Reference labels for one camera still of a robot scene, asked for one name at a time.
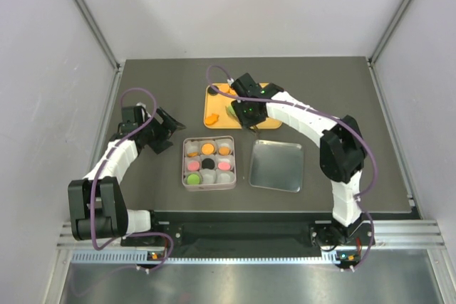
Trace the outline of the pink cookie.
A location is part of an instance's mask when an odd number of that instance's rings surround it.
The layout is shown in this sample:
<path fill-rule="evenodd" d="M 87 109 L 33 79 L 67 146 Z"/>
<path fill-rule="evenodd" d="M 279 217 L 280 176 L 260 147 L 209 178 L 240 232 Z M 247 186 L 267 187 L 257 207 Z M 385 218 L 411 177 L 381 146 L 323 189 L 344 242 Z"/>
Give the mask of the pink cookie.
<path fill-rule="evenodd" d="M 232 165 L 229 162 L 219 162 L 217 167 L 222 171 L 230 171 L 232 169 Z"/>
<path fill-rule="evenodd" d="M 192 160 L 187 163 L 187 169 L 190 172 L 196 172 L 200 169 L 200 163 L 197 160 Z"/>

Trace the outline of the silver tin lid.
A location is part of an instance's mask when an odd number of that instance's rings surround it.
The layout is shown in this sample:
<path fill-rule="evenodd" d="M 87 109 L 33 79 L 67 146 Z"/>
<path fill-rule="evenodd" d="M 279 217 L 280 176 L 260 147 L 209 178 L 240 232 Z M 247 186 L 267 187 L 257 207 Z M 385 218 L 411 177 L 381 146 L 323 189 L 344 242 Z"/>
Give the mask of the silver tin lid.
<path fill-rule="evenodd" d="M 300 144 L 256 140 L 249 183 L 253 187 L 298 193 L 304 182 L 304 149 Z"/>

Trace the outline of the metal tongs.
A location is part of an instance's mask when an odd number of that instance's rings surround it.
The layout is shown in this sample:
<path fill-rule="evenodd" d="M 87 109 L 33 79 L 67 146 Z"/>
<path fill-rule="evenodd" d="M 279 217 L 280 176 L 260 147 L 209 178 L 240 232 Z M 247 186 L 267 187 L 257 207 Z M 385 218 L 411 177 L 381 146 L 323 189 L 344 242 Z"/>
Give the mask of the metal tongs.
<path fill-rule="evenodd" d="M 239 118 L 237 117 L 235 111 L 234 111 L 234 108 L 229 105 L 229 106 L 226 106 L 225 107 L 225 111 L 227 113 L 227 115 L 233 119 L 235 122 L 237 122 L 238 124 L 240 124 L 240 121 L 239 121 Z M 259 139 L 259 136 L 260 136 L 260 131 L 259 131 L 259 128 L 254 125 L 254 126 L 251 126 L 251 127 L 248 127 L 247 130 L 252 133 L 257 139 Z"/>

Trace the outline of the black sandwich cookie bottom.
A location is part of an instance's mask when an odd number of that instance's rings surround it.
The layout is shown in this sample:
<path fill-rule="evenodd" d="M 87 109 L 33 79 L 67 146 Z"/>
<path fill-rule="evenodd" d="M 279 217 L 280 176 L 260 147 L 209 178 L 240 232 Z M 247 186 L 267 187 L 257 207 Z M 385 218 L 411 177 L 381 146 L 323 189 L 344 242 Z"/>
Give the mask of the black sandwich cookie bottom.
<path fill-rule="evenodd" d="M 215 161 L 210 158 L 205 158 L 201 162 L 201 168 L 202 169 L 215 169 Z"/>

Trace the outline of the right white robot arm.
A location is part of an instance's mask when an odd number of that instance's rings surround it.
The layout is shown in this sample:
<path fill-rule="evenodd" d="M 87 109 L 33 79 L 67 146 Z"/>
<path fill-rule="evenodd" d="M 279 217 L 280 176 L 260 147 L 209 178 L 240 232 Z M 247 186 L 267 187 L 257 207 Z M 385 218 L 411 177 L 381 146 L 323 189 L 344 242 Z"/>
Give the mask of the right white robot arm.
<path fill-rule="evenodd" d="M 229 86 L 239 97 L 232 101 L 234 113 L 243 128 L 251 128 L 268 117 L 278 120 L 309 138 L 319 148 L 319 165 L 330 179 L 333 194 L 332 222 L 328 237 L 339 244 L 352 242 L 361 225 L 361 209 L 355 195 L 360 193 L 366 150 L 353 133 L 358 123 L 347 115 L 332 120 L 318 115 L 283 88 L 270 83 L 261 86 L 245 73 Z"/>

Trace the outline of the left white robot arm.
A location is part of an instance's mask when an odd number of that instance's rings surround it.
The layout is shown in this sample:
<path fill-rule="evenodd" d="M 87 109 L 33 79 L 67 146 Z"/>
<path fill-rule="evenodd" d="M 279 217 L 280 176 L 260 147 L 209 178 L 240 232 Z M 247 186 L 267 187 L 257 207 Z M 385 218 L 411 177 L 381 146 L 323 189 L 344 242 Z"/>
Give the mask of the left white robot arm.
<path fill-rule="evenodd" d="M 155 154 L 172 146 L 171 136 L 186 128 L 162 108 L 151 115 L 144 104 L 123 107 L 122 121 L 103 156 L 82 179 L 68 185 L 71 231 L 77 241 L 114 239 L 132 234 L 157 243 L 161 227 L 147 210 L 130 210 L 120 190 L 125 173 L 145 147 Z"/>

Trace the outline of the tan dotted round cookie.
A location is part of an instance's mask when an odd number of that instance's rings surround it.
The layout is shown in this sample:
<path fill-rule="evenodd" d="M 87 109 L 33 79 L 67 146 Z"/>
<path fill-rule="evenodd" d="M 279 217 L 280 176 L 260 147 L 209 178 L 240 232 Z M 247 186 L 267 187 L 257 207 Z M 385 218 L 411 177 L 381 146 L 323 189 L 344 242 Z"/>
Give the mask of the tan dotted round cookie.
<path fill-rule="evenodd" d="M 215 150 L 215 146 L 210 142 L 206 142 L 201 146 L 201 153 L 204 155 L 214 154 Z"/>

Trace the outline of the green cookie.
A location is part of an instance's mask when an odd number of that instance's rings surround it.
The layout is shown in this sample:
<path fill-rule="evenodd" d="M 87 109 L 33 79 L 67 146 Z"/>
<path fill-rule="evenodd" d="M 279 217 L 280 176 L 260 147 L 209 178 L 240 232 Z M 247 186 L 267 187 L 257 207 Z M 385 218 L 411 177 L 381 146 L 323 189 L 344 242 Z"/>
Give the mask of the green cookie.
<path fill-rule="evenodd" d="M 232 106 L 227 106 L 226 110 L 227 110 L 228 115 L 230 115 L 230 116 L 236 115 Z"/>
<path fill-rule="evenodd" d="M 186 182 L 188 185 L 198 185 L 201 183 L 201 177 L 197 173 L 192 173 L 187 176 Z"/>

